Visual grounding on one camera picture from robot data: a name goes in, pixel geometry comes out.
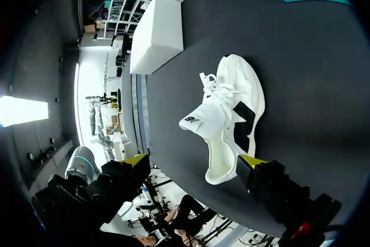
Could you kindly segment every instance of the black logo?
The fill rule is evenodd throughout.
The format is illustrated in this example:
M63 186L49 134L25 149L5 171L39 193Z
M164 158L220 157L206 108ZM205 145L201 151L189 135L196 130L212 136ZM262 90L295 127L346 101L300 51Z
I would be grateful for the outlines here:
M189 121L190 123L195 123L197 121L200 121L200 119L194 118L194 117L188 117L185 119L185 121Z
M256 114L243 102L238 103L233 110L236 114L245 119L245 121L241 123L235 123L234 140L235 143L247 153L249 150L249 138L247 136L252 132Z

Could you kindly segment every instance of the white box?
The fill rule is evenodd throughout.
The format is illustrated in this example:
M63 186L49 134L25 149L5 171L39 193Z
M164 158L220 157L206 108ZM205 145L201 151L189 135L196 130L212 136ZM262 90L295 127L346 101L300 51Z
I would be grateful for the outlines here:
M149 75L183 50L181 3L152 0L134 32L129 72Z

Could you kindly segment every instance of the shoe tongue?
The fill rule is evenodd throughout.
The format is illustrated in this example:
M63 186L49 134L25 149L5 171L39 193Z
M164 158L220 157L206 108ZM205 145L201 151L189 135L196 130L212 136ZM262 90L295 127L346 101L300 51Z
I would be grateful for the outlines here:
M226 115L222 108L215 104L203 103L179 122L183 130L211 139L225 123Z

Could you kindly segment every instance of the black pants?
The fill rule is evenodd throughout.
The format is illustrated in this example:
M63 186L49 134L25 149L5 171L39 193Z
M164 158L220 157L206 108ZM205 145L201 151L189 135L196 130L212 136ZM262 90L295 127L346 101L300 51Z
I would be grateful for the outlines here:
M197 217L189 219L190 211L194 211ZM199 233L202 226L216 216L216 212L202 207L192 196L185 195L180 203L180 211L177 217L172 221L172 227L178 230L186 231L187 235Z

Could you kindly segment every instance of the yellow tape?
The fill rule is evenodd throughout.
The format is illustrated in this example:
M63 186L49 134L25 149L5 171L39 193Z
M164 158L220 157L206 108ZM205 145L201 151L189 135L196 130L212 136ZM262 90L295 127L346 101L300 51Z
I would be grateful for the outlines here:
M253 169L256 165L261 164L261 163L267 163L267 161L260 160L254 157L247 156L245 154L240 154L239 155L245 162L247 162Z
M119 162L125 162L125 163L128 163L128 164L131 164L132 166L135 166L139 161L141 161L141 159L143 159L147 155L148 154L145 153L145 154L141 154L140 156L135 156L133 158L128 158L128 159L125 159L125 160L121 160Z

